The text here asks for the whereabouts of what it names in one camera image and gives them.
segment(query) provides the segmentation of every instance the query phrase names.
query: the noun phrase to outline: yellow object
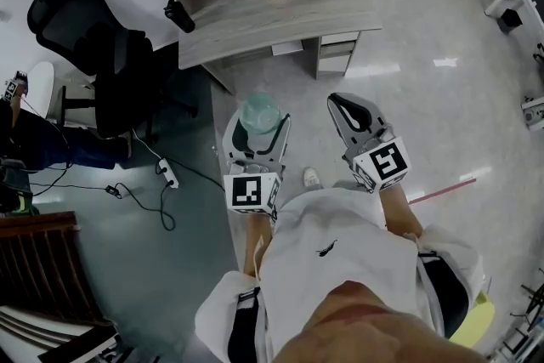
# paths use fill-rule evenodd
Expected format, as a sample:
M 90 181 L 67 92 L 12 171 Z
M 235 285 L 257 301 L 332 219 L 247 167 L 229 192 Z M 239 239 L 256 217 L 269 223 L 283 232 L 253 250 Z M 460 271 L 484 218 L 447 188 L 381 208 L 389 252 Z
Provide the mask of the yellow object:
M 495 305 L 485 293 L 480 292 L 474 301 L 473 309 L 468 312 L 461 326 L 450 337 L 450 341 L 472 348 L 487 332 L 494 317 Z

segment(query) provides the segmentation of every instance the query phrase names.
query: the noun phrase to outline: office chair armrest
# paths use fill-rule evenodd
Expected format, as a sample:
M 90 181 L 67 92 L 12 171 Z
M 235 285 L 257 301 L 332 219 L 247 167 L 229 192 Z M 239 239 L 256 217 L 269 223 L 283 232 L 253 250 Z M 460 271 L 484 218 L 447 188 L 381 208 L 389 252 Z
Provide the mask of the office chair armrest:
M 145 32 L 121 29 L 115 36 L 114 72 L 120 74 L 133 66 L 141 66 L 153 53 Z

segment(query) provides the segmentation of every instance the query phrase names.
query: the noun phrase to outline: white tile floor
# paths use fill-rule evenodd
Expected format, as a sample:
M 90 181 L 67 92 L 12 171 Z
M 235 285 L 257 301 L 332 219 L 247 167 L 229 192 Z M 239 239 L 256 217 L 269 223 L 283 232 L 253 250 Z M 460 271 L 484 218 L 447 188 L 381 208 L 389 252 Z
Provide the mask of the white tile floor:
M 414 211 L 424 224 L 444 225 L 484 255 L 496 318 L 481 351 L 506 331 L 510 311 L 527 304 L 519 285 L 542 280 L 536 271 L 544 251 L 544 133 L 530 133 L 519 109 L 524 95 L 543 92 L 531 56 L 536 33 L 526 23 L 503 35 L 484 15 L 491 1 L 373 0 L 383 30 L 365 34 L 356 78 L 317 82 L 301 68 L 300 54 L 241 65 L 235 77 L 239 101 L 266 91 L 292 115 L 283 196 L 302 189 L 306 166 L 316 167 L 325 185 L 349 177 L 326 108 L 326 96 L 335 91 L 375 101 L 393 123 L 413 166 L 403 183 L 408 196 L 474 173 L 476 183 L 418 203 Z M 436 66 L 444 59 L 456 66 Z M 233 236 L 240 256 L 239 225 Z

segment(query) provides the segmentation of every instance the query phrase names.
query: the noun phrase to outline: red line on floor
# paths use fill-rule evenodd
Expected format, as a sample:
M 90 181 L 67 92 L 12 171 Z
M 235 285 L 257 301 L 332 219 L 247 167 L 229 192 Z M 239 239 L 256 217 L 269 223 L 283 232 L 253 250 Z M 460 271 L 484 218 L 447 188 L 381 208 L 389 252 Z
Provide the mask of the red line on floor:
M 446 194 L 447 192 L 452 192 L 453 190 L 462 188 L 463 186 L 467 186 L 467 184 L 474 183 L 476 179 L 469 179 L 465 180 L 464 182 L 454 184 L 453 186 L 450 186 L 448 188 L 444 188 L 442 190 L 437 190 L 436 192 L 433 192 L 431 194 L 428 194 L 426 196 L 420 196 L 419 198 L 416 198 L 415 200 L 409 201 L 408 204 L 416 204 L 425 200 L 428 200 L 429 198 L 433 198 L 434 196 L 441 196 L 442 194 Z

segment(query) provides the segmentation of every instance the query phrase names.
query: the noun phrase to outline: white shirt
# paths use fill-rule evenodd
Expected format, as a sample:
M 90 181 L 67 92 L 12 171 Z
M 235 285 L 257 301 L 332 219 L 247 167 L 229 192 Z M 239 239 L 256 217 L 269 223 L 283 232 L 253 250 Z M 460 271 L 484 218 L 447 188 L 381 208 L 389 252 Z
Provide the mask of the white shirt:
M 375 201 L 376 196 L 332 188 L 287 203 L 278 214 L 259 277 L 227 273 L 196 314 L 197 337 L 222 362 L 229 362 L 238 296 L 260 286 L 259 316 L 263 312 L 267 325 L 256 331 L 255 344 L 258 362 L 272 361 L 326 295 L 345 281 L 362 283 L 388 307 L 434 327 L 418 279 L 418 251 L 449 254 L 464 277 L 472 307 L 483 284 L 478 253 L 436 225 L 427 227 L 418 241 L 388 232 Z

